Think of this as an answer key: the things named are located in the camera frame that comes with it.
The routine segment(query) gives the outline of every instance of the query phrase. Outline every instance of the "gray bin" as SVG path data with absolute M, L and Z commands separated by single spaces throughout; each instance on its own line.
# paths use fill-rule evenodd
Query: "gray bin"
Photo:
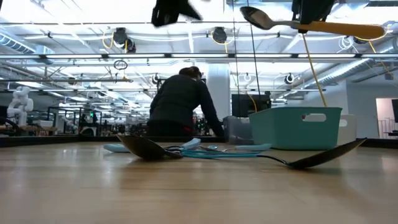
M 227 116 L 223 119 L 223 124 L 228 144 L 254 144 L 249 118 Z

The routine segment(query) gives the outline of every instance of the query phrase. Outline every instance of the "person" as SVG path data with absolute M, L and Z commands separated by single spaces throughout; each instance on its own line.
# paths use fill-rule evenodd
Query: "person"
M 150 104 L 147 135 L 193 136 L 193 110 L 199 105 L 210 128 L 223 137 L 223 127 L 199 68 L 183 68 L 164 81 Z

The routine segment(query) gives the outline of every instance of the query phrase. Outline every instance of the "white column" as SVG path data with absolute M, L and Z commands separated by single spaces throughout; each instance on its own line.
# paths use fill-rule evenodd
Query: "white column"
M 206 84 L 217 111 L 218 119 L 231 115 L 231 90 L 229 65 L 209 64 Z

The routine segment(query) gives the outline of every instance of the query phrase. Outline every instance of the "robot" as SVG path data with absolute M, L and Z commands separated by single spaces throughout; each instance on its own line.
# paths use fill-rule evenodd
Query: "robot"
M 33 100 L 28 97 L 30 88 L 27 86 L 20 86 L 12 93 L 12 101 L 7 109 L 7 117 L 13 118 L 18 115 L 18 126 L 25 126 L 27 119 L 27 112 L 33 110 Z
M 73 121 L 68 120 L 65 116 L 61 116 L 61 120 L 65 122 L 65 124 L 68 127 L 71 127 L 72 131 L 75 132 L 78 129 L 78 126 L 76 126 Z

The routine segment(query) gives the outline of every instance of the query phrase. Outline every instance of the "wooden spoon handle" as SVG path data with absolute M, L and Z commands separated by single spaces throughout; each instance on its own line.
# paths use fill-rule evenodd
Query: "wooden spoon handle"
M 342 24 L 334 22 L 313 21 L 308 25 L 297 24 L 295 28 L 342 35 L 352 35 L 362 39 L 375 39 L 384 35 L 384 29 L 381 26 L 374 25 Z

